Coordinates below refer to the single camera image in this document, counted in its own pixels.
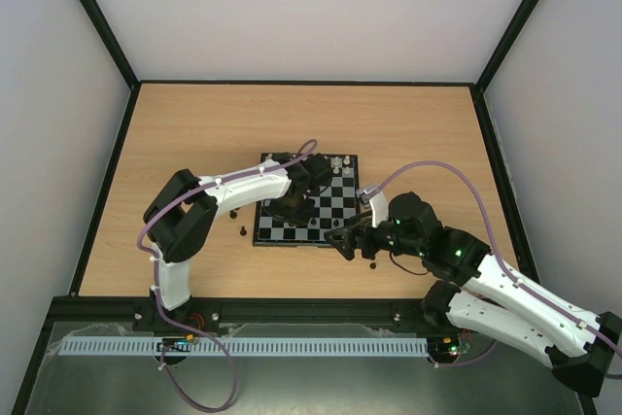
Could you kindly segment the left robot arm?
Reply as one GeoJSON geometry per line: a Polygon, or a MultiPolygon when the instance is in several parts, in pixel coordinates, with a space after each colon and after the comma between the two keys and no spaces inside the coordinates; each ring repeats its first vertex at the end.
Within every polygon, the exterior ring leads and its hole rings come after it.
{"type": "Polygon", "coordinates": [[[190,261],[219,216],[266,200],[270,217],[305,227],[314,211],[307,192],[329,185],[331,178],[330,162],[320,154],[278,154],[215,177],[176,172],[145,212],[137,239],[155,264],[152,290],[159,304],[172,311],[190,300],[190,261]]]}

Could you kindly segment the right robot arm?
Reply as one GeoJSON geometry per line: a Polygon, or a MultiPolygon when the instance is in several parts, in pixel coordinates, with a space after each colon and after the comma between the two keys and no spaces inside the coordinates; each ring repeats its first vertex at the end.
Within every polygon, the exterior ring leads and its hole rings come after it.
{"type": "Polygon", "coordinates": [[[329,230],[345,259],[418,258],[436,279],[421,307],[435,329],[469,329],[511,346],[551,369],[567,388],[600,395],[621,336],[621,320],[595,314],[547,291],[472,234],[439,221],[414,192],[372,197],[368,211],[329,230]]]}

